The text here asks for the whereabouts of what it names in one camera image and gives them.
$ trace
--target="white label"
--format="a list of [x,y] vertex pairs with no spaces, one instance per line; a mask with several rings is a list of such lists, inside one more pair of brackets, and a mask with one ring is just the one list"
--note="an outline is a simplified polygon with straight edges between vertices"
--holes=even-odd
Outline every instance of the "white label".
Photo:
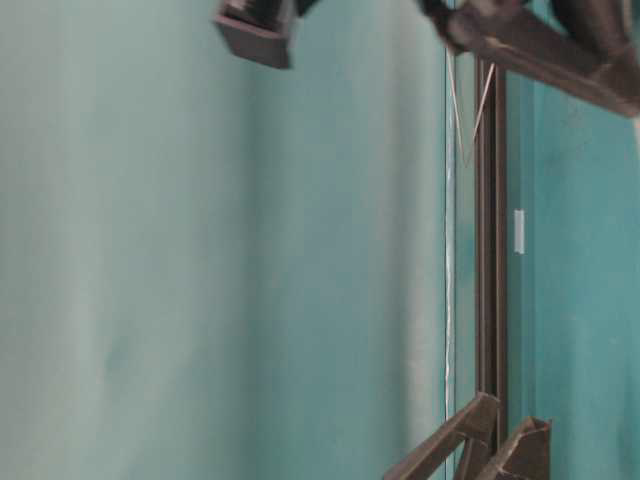
[[520,255],[524,255],[524,210],[514,211],[514,228],[513,228],[513,243],[514,250]]

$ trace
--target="wall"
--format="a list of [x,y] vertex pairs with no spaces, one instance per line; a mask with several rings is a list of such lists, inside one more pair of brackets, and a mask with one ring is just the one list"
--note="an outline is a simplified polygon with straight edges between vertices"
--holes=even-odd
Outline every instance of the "wall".
[[444,418],[431,28],[323,2],[283,73],[212,7],[0,5],[3,478],[379,478]]
[[511,254],[509,270],[512,423],[553,420],[553,478],[637,478],[634,128],[551,88],[510,81],[510,215],[527,211],[527,253]]

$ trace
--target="metal rod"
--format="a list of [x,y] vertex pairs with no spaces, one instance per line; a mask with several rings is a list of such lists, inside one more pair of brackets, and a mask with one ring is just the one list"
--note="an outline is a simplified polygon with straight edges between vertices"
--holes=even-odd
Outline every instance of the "metal rod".
[[500,400],[494,451],[507,437],[506,78],[484,95],[491,64],[476,64],[476,99],[486,102],[476,153],[476,388]]

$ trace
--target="green backdrop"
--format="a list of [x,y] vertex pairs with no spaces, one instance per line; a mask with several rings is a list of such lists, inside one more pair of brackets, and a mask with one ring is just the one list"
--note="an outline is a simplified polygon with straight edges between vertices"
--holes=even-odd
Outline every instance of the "green backdrop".
[[444,419],[440,43],[326,0],[275,72],[213,7],[0,2],[3,478],[380,478]]

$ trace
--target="dark metal frame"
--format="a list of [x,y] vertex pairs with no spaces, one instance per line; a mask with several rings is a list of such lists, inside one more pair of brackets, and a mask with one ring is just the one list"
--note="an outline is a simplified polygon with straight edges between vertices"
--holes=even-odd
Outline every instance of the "dark metal frame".
[[[490,64],[476,63],[478,107]],[[476,389],[500,401],[494,450],[508,435],[506,74],[496,69],[476,143]]]

